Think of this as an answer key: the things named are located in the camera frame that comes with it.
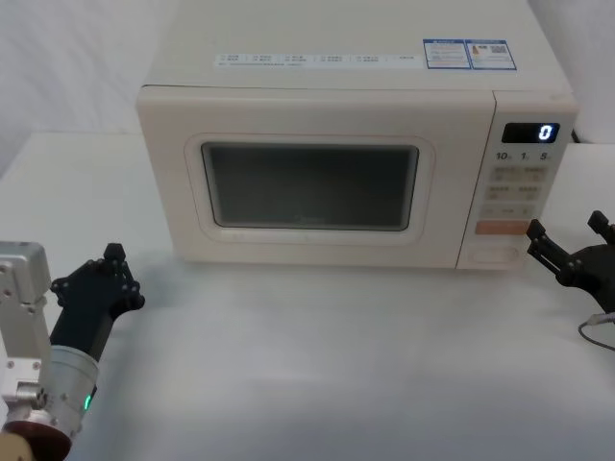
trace digital display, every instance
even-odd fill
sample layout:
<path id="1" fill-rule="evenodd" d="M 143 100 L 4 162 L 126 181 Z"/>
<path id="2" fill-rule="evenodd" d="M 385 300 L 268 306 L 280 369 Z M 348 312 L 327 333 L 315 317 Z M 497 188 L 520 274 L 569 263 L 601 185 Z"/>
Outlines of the digital display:
<path id="1" fill-rule="evenodd" d="M 557 139 L 558 123 L 508 123 L 502 142 L 508 144 L 551 144 Z"/>

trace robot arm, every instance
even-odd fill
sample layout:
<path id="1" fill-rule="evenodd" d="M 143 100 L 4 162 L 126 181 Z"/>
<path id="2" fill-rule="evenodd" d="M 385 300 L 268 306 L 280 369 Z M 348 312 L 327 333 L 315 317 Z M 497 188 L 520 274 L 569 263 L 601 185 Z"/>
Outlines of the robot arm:
<path id="1" fill-rule="evenodd" d="M 38 461 L 69 453 L 96 392 L 113 322 L 145 303 L 125 259 L 121 245 L 109 244 L 104 258 L 51 283 L 63 310 L 50 340 L 42 315 L 50 286 L 44 249 L 0 242 L 0 330 L 8 356 L 0 388 L 9 407 L 3 431 L 25 439 Z"/>
<path id="2" fill-rule="evenodd" d="M 553 242 L 545 228 L 534 219 L 527 232 L 531 240 L 528 253 L 553 272 L 561 285 L 580 288 L 594 297 L 604 314 L 592 315 L 578 327 L 578 333 L 593 344 L 615 351 L 614 347 L 595 341 L 583 332 L 587 326 L 615 322 L 615 225 L 609 224 L 599 211 L 592 213 L 587 224 L 606 243 L 570 255 Z"/>

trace microwave top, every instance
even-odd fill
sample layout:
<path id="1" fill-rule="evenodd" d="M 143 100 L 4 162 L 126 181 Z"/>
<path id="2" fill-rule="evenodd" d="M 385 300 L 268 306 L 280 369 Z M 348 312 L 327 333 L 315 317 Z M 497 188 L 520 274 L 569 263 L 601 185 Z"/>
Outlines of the microwave top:
<path id="1" fill-rule="evenodd" d="M 183 0 L 145 84 L 572 92 L 526 0 Z"/>

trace microwave control panel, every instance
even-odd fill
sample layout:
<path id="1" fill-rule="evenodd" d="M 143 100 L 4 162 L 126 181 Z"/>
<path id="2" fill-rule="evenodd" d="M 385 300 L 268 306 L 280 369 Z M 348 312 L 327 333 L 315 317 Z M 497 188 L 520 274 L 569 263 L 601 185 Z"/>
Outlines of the microwave control panel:
<path id="1" fill-rule="evenodd" d="M 529 222 L 542 213 L 574 120 L 542 117 L 495 116 L 457 268 L 509 269 L 525 260 Z"/>

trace power cord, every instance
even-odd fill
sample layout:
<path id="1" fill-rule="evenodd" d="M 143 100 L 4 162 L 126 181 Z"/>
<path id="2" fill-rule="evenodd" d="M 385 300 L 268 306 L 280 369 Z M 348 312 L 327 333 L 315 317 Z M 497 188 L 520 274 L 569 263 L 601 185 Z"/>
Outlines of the power cord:
<path id="1" fill-rule="evenodd" d="M 605 344 L 605 343 L 601 343 L 600 341 L 596 341 L 595 339 L 590 338 L 583 332 L 583 329 L 586 327 L 593 327 L 595 325 L 602 325 L 602 324 L 610 324 L 612 322 L 615 322 L 615 313 L 594 314 L 589 319 L 587 319 L 586 322 L 583 322 L 582 324 L 578 326 L 578 334 L 580 334 L 581 338 L 583 338 L 585 341 L 589 341 L 590 343 L 595 344 L 596 346 L 600 346 L 601 348 L 608 349 L 610 351 L 615 352 L 615 347 L 609 346 L 608 344 Z"/>

